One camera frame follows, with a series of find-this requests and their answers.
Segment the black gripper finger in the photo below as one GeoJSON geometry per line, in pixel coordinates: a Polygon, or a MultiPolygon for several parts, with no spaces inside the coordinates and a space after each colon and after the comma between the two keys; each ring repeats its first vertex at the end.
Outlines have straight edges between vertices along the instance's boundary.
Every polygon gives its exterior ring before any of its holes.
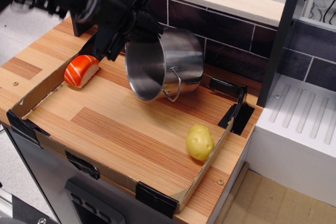
{"type": "Polygon", "coordinates": [[[150,14],[139,11],[130,19],[130,27],[125,33],[127,41],[155,42],[163,34],[163,26],[150,14]]]}

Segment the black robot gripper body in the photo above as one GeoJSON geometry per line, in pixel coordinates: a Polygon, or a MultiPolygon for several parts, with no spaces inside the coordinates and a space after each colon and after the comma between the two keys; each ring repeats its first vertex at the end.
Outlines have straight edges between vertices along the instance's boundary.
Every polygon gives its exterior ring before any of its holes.
{"type": "Polygon", "coordinates": [[[79,23],[92,22],[98,26],[94,37],[92,55],[115,61],[124,45],[129,42],[125,33],[133,14],[143,11],[149,14],[151,0],[88,0],[78,15],[79,23]]]}

